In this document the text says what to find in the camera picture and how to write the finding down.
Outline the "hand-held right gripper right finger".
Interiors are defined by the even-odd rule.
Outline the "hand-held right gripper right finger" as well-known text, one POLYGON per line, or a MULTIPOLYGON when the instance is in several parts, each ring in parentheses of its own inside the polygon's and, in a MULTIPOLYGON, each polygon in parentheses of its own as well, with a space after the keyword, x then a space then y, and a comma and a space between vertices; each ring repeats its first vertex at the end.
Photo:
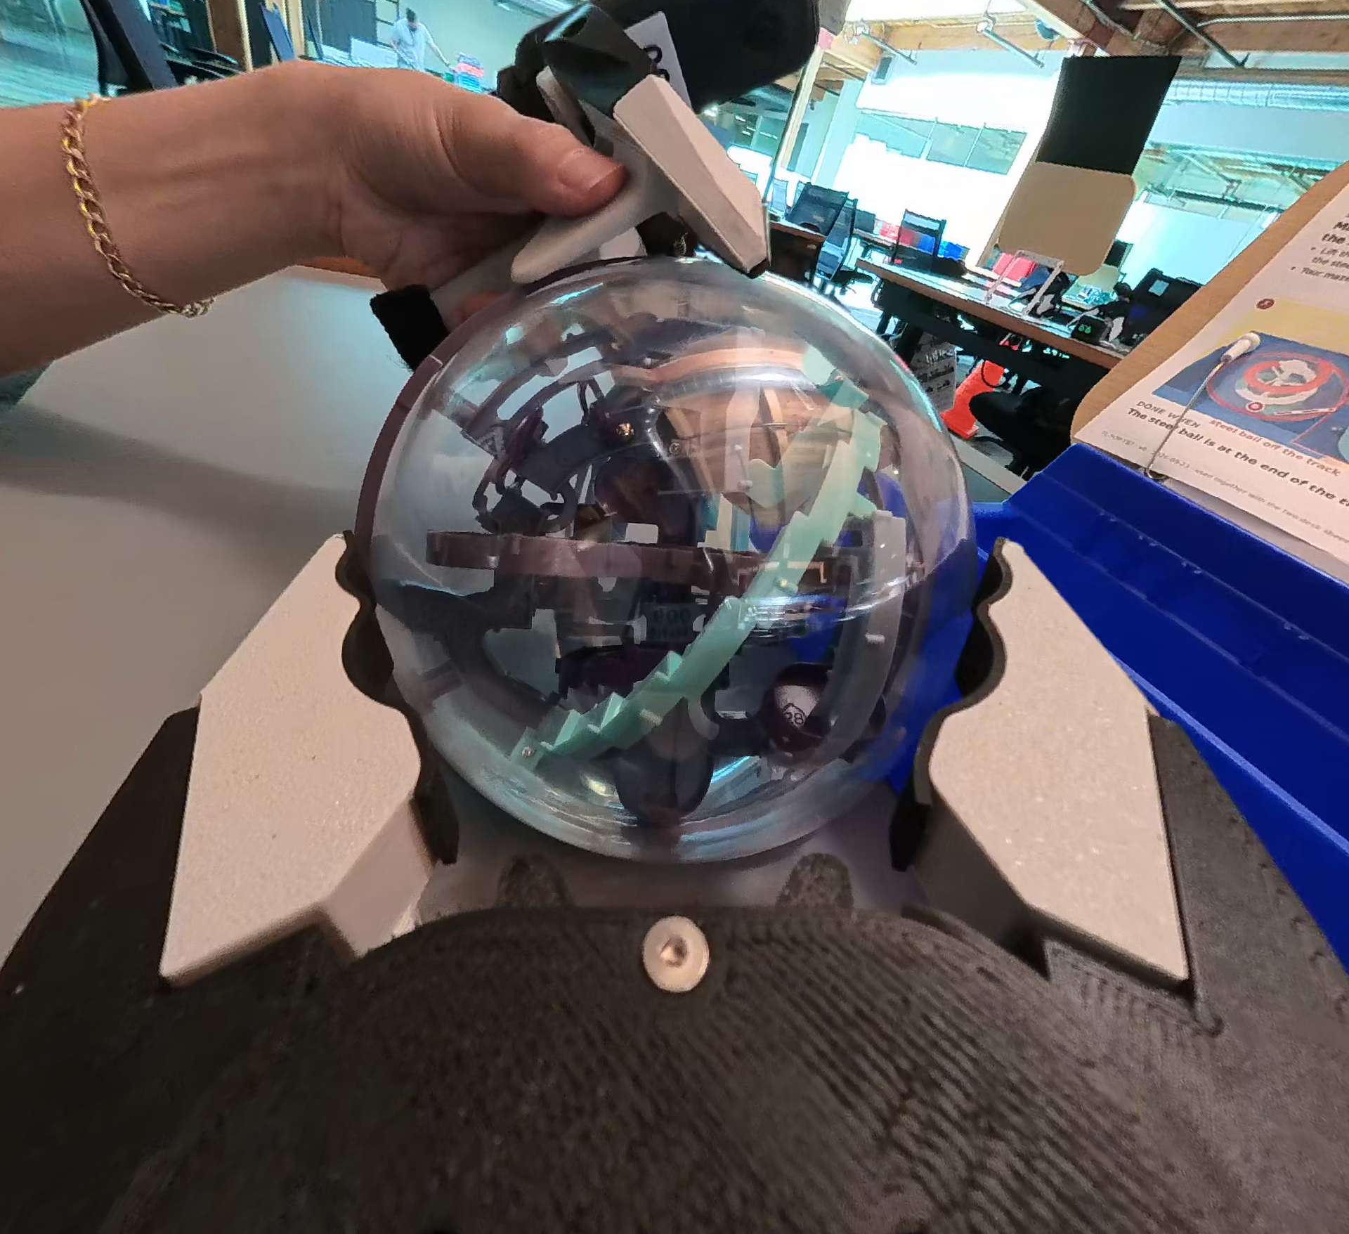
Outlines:
POLYGON ((989 554, 956 687, 898 800, 895 869, 1040 972, 1065 948, 1186 987, 1153 712, 1010 540, 989 554))

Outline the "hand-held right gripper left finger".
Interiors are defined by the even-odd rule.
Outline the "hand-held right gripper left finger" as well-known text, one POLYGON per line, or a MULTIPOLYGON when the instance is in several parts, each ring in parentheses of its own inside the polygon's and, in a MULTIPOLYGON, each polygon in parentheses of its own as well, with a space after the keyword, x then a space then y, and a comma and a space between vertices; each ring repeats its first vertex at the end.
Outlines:
POLYGON ((354 958, 410 935, 438 869, 432 768, 333 535, 200 692, 160 977, 185 987, 304 931, 354 958))

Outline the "clear plastic maze ball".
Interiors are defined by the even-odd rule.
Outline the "clear plastic maze ball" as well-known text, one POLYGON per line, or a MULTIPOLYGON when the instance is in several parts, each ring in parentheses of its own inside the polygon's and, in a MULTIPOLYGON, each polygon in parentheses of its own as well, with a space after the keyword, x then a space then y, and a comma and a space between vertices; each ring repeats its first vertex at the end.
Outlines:
POLYGON ((920 381, 851 314, 711 261, 575 267, 447 331, 355 541, 402 703, 528 828, 622 860, 775 852, 913 789, 978 554, 920 381))

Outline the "person's left hand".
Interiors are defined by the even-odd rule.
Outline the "person's left hand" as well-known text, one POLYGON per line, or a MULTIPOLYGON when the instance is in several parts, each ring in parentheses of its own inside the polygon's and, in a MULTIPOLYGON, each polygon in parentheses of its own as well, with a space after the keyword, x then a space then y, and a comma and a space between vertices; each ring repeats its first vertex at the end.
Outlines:
POLYGON ((312 261, 438 287, 625 184, 565 130, 427 75, 290 62, 213 93, 229 153, 215 294, 312 261))

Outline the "blue plastic bin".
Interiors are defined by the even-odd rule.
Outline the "blue plastic bin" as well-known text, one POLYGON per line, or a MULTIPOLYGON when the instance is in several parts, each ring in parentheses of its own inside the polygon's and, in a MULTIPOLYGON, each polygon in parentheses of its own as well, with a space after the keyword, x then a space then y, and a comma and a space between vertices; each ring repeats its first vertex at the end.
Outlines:
MULTIPOLYGON (((1073 449, 1008 503, 953 515, 931 617, 953 618, 956 659, 999 540, 1030 554, 1146 697, 1161 801, 1160 731, 1181 731, 1346 961, 1346 581, 1073 449)), ((1165 811, 1183 920, 1178 804, 1165 811)))

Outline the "orange traffic cone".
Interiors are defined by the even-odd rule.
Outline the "orange traffic cone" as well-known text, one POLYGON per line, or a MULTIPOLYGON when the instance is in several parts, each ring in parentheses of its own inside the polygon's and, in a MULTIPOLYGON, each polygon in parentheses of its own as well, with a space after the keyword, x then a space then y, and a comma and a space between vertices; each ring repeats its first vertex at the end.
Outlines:
POLYGON ((978 433, 978 421, 971 413, 968 403, 981 397, 1002 389, 1006 370, 999 363, 978 362, 971 373, 953 391, 953 407, 941 412, 941 421, 952 435, 960 440, 973 440, 978 433))

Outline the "printed instruction sheet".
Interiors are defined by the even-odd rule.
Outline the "printed instruction sheet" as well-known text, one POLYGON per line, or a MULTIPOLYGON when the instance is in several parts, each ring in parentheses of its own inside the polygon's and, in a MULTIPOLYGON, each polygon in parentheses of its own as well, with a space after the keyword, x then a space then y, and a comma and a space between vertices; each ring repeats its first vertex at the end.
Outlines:
POLYGON ((1346 566, 1346 190, 1081 440, 1346 566))

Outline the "instruction sheet on cardboard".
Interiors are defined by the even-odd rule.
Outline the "instruction sheet on cardboard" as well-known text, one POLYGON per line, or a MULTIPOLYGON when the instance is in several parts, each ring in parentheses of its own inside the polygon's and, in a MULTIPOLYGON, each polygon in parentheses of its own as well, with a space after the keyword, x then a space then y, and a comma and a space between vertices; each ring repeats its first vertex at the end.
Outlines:
POLYGON ((1153 334, 1128 353, 1105 381, 1092 387, 1076 412, 1069 440, 1081 443, 1088 426, 1102 415, 1108 407, 1128 397, 1136 381, 1151 376, 1160 363, 1203 331, 1203 326, 1209 326, 1252 277, 1272 264, 1272 261, 1293 246, 1299 231, 1305 231, 1328 205, 1334 205, 1344 190, 1346 163, 1313 185, 1288 214, 1203 285, 1199 294, 1181 305, 1153 334))

